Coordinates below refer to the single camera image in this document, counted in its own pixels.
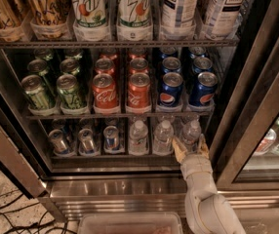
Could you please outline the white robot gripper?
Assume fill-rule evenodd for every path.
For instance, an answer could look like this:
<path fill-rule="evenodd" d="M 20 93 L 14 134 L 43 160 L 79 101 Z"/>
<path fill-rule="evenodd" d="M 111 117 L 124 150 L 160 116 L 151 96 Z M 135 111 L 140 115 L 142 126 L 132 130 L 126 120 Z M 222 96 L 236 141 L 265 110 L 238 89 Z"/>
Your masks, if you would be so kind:
<path fill-rule="evenodd" d="M 184 179 L 195 173 L 213 172 L 209 158 L 209 148 L 205 140 L 205 136 L 201 134 L 198 140 L 197 153 L 187 155 L 185 145 L 177 138 L 172 140 L 172 146 L 175 150 L 176 159 L 180 164 L 180 170 Z"/>

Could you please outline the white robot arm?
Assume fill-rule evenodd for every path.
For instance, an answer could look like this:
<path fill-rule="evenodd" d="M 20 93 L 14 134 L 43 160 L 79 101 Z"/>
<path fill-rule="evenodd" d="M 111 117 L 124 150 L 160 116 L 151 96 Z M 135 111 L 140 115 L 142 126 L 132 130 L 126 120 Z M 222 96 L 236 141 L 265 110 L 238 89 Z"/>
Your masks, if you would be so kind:
<path fill-rule="evenodd" d="M 246 234 L 228 201 L 218 193 L 205 140 L 199 138 L 196 153 L 188 153 L 177 136 L 173 137 L 172 146 L 187 185 L 184 208 L 191 231 L 194 234 Z"/>

